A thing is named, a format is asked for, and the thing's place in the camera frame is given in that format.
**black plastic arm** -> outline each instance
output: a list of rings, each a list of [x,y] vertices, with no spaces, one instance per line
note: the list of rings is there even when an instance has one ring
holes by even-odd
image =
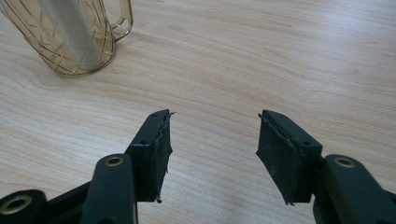
[[[171,116],[169,110],[149,115],[124,154],[97,162],[91,182],[50,201],[36,189],[4,197],[0,223],[137,223],[137,202],[161,201]]]
[[[257,155],[286,203],[316,196],[317,223],[396,224],[395,195],[346,156],[320,156],[322,145],[288,117],[262,111]]]

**pitcher handle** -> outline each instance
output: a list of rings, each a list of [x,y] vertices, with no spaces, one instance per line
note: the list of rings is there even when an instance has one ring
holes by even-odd
[[[116,42],[128,35],[131,32],[132,25],[134,24],[131,0],[120,0],[120,10],[121,15],[119,20],[111,24],[111,29],[113,30],[113,35]],[[128,22],[128,27],[124,31],[116,31],[115,29],[120,27],[125,21]]]

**light wood tabletop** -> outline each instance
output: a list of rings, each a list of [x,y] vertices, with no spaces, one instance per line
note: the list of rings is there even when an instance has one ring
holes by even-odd
[[[117,18],[118,1],[105,5]],[[396,192],[395,1],[135,0],[133,12],[114,60],[77,78],[0,13],[0,198],[86,183],[167,108],[163,203],[140,203],[140,223],[315,223],[313,203],[285,205],[255,155],[263,109]]]

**clear plastic jug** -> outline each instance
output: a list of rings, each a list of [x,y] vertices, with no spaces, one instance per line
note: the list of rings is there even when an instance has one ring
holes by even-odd
[[[55,72],[81,76],[106,66],[115,42],[133,25],[130,0],[120,0],[120,19],[110,24],[102,0],[0,0],[0,10]],[[127,22],[126,29],[118,31]]]

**wood grain surface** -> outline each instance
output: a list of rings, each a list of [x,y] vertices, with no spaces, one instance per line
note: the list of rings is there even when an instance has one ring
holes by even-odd
[[[118,1],[106,1],[109,18]],[[263,109],[361,161],[396,192],[396,2],[134,0],[134,27],[103,70],[53,73],[0,14],[0,198],[49,199],[123,152],[169,108],[163,203],[140,223],[315,223],[286,206],[255,155]]]

